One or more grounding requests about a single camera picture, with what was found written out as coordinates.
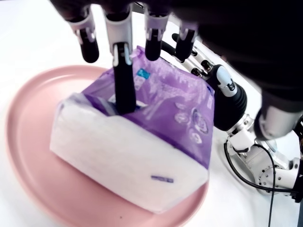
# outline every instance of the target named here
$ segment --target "purple packaging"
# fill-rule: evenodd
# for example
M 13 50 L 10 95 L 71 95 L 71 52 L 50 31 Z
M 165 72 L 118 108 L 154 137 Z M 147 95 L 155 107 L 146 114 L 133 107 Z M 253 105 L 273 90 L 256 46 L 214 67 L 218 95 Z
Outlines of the purple packaging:
M 132 56 L 140 108 L 123 117 L 208 169 L 214 125 L 213 89 L 201 78 L 162 58 L 147 60 L 142 47 L 138 46 Z M 82 93 L 102 113 L 116 114 L 113 69 L 104 72 Z

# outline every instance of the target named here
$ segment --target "tissue box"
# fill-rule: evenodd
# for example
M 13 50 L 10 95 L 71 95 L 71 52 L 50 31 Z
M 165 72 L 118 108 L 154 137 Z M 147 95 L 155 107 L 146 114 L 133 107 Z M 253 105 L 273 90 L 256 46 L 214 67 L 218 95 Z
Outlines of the tissue box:
M 214 91 L 164 59 L 133 52 L 138 109 L 115 110 L 113 70 L 63 100 L 50 149 L 124 199 L 162 213 L 208 180 Z

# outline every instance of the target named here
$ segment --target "black cable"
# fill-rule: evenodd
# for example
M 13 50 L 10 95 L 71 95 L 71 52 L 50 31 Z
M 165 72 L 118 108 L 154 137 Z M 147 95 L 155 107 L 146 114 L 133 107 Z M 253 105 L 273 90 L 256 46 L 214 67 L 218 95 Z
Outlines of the black cable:
M 233 170 L 233 172 L 237 175 L 237 177 L 242 180 L 244 183 L 248 184 L 249 186 L 252 186 L 254 188 L 258 188 L 258 189 L 261 189 L 261 190 L 265 190 L 265 191 L 270 191 L 272 192 L 271 194 L 271 201 L 270 201 L 270 209 L 269 209 L 269 219 L 268 219 L 268 227 L 270 227 L 270 222 L 271 222 L 271 212 L 272 212 L 272 206 L 273 206 L 273 201 L 274 201 L 274 193 L 275 192 L 287 192 L 287 193 L 294 193 L 294 194 L 297 194 L 298 192 L 296 191 L 292 191 L 292 190 L 289 190 L 289 189 L 276 189 L 275 188 L 275 183 L 276 183 L 276 171 L 275 171 L 275 164 L 274 164 L 274 161 L 273 161 L 273 158 L 271 157 L 270 155 L 270 152 L 265 149 L 265 147 L 263 147 L 262 145 L 259 145 L 259 144 L 254 144 L 253 146 L 255 147 L 258 147 L 258 148 L 261 148 L 263 149 L 269 156 L 270 158 L 270 161 L 271 161 L 271 164 L 273 166 L 273 175 L 274 175 L 274 179 L 273 179 L 273 187 L 272 188 L 268 188 L 268 187 L 263 187 L 263 186 L 260 186 L 260 185 L 257 185 L 253 182 L 250 182 L 248 180 L 246 180 L 237 170 L 236 168 L 234 167 L 234 165 L 232 164 L 232 161 L 231 161 L 231 158 L 228 154 L 228 151 L 227 151 L 227 142 L 224 143 L 224 152 L 225 152 L 225 156 L 226 156 L 226 159 L 227 159 L 227 162 L 228 164 L 230 165 L 231 169 Z
M 270 152 L 265 149 L 265 147 L 263 147 L 262 145 L 259 144 L 254 144 L 253 146 L 261 148 L 263 150 L 265 150 L 265 152 L 268 154 L 272 167 L 273 167 L 273 191 L 271 192 L 271 200 L 270 200 L 270 208 L 269 208 L 269 218 L 268 218 L 268 227 L 270 227 L 270 221 L 271 221 L 271 211 L 273 209 L 273 202 L 274 202 L 274 195 L 275 195 L 275 188 L 276 188 L 276 170 L 275 170 L 275 163 L 273 160 L 273 157 L 271 157 Z

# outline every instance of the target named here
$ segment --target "pink plate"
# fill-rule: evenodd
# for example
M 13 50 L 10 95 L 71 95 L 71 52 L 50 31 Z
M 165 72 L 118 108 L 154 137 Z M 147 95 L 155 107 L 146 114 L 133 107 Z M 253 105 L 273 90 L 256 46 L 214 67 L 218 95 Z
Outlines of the pink plate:
M 43 72 L 14 98 L 7 117 L 11 164 L 28 194 L 69 227 L 176 227 L 199 209 L 208 184 L 173 209 L 152 214 L 110 192 L 49 150 L 58 102 L 80 92 L 105 69 L 68 66 Z

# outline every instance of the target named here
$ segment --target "robotic hand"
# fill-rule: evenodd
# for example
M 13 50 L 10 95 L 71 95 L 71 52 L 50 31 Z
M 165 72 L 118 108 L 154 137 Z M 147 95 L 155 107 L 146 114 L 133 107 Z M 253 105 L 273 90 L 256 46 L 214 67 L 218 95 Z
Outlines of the robotic hand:
M 178 34 L 172 35 L 178 40 Z M 162 49 L 176 57 L 176 50 L 163 42 Z M 177 60 L 192 74 L 206 80 L 215 90 L 214 125 L 226 131 L 229 145 L 225 151 L 230 165 L 229 155 L 236 155 L 252 173 L 255 184 L 266 187 L 259 190 L 262 194 L 270 195 L 272 188 L 275 193 L 291 195 L 295 202 L 303 198 L 303 163 L 299 158 L 288 160 L 277 149 L 275 140 L 262 141 L 256 138 L 254 132 L 255 120 L 245 113 L 247 97 L 245 90 L 234 83 L 229 72 L 222 65 L 214 65 L 199 49 L 193 47 L 191 59 Z M 273 163 L 263 148 L 269 151 Z M 275 168 L 275 186 L 273 185 L 273 172 Z
M 303 113 L 303 77 L 298 75 L 303 52 L 301 12 L 299 2 L 257 2 L 247 6 L 238 0 L 191 1 L 142 0 L 145 7 L 146 57 L 154 61 L 160 50 L 172 51 L 162 42 L 170 12 L 181 20 L 180 33 L 173 55 L 193 74 L 207 79 L 216 90 L 214 113 L 215 127 L 230 136 L 232 150 L 255 176 L 257 183 L 270 182 L 272 164 L 259 155 L 260 149 L 253 144 L 264 144 L 289 133 Z M 103 8 L 106 19 L 110 51 L 115 72 L 116 105 L 120 114 L 135 110 L 135 91 L 132 72 L 132 19 L 131 0 L 51 0 L 57 11 L 66 20 L 78 37 L 82 56 L 87 62 L 98 59 L 95 25 L 90 10 L 91 4 Z M 253 121 L 247 114 L 246 94 L 233 82 L 227 70 L 214 65 L 203 57 L 193 44 L 200 35 L 216 53 L 223 54 L 239 72 L 250 77 L 262 88 L 262 107 Z M 200 65 L 187 60 L 192 55 Z M 295 56 L 292 64 L 285 57 Z M 224 119 L 220 113 L 224 110 Z M 266 142 L 275 161 L 278 188 L 301 187 L 302 166 L 300 160 L 287 160 L 276 151 L 272 142 Z

